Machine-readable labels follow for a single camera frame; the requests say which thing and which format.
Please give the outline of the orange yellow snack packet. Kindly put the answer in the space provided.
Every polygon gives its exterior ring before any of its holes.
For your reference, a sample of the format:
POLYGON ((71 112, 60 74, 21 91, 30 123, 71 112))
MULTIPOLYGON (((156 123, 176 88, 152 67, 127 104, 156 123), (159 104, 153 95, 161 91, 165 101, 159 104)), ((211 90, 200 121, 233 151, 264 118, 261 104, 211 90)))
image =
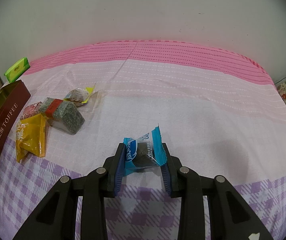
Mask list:
POLYGON ((42 114, 20 120, 16 125, 16 161, 20 163, 27 153, 37 157, 46 155, 46 121, 42 114))

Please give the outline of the yellow clear candy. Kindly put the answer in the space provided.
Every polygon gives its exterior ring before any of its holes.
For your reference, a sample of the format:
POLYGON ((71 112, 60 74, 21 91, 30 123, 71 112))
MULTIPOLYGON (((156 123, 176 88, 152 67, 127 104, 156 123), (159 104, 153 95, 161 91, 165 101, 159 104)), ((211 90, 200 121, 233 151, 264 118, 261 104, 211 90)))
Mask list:
POLYGON ((63 100, 72 102, 76 107, 80 107, 89 101, 94 89, 95 86, 73 89, 63 98, 63 100))

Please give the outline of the grey green red-banded block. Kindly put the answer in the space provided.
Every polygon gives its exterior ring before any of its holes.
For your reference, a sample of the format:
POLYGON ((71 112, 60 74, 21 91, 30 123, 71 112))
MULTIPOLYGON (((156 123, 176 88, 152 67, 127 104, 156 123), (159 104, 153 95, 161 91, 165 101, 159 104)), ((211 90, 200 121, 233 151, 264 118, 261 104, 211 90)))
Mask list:
POLYGON ((47 118, 50 126, 68 134, 76 134, 85 122, 74 103, 61 99, 46 98, 39 113, 47 118))

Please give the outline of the pink patterned candy box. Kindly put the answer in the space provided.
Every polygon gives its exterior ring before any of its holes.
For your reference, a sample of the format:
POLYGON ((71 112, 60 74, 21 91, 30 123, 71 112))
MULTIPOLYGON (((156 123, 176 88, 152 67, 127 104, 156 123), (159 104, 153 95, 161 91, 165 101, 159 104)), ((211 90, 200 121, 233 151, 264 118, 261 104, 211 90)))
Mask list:
POLYGON ((39 109, 42 105, 42 102, 37 102, 37 103, 33 103, 29 106, 27 106, 24 110, 22 115, 20 116, 20 120, 24 120, 27 118, 30 118, 32 116, 35 116, 37 114, 39 114, 39 109))

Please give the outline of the pink purple checked tablecloth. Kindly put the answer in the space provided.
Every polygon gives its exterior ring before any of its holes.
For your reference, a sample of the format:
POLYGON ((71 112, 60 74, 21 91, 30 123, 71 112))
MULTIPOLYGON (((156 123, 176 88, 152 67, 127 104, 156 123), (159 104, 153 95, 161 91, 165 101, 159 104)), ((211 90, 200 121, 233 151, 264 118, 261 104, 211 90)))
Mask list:
POLYGON ((286 236, 286 104, 268 73, 223 49, 170 41, 92 44, 35 60, 29 103, 94 87, 85 122, 47 134, 46 155, 16 161, 15 131, 0 157, 0 237, 12 239, 63 175, 87 175, 125 137, 159 127, 169 152, 198 174, 221 174, 274 239, 286 236))

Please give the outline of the blue dark candy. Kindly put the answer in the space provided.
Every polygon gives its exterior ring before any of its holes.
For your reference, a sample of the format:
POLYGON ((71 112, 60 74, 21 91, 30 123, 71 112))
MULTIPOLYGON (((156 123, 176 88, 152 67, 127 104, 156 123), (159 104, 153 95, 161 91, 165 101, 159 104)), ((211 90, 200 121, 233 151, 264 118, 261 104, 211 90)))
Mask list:
POLYGON ((124 138, 124 176, 167 163, 159 126, 137 139, 124 138))

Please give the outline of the green tissue pack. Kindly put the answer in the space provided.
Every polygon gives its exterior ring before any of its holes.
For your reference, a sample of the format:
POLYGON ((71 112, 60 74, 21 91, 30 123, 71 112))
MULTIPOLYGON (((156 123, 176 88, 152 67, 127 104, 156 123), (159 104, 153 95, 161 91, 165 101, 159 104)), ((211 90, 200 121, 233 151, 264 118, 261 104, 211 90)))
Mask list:
POLYGON ((14 63, 5 73, 9 83, 15 82, 25 71, 30 68, 29 61, 26 57, 19 59, 16 63, 14 63))

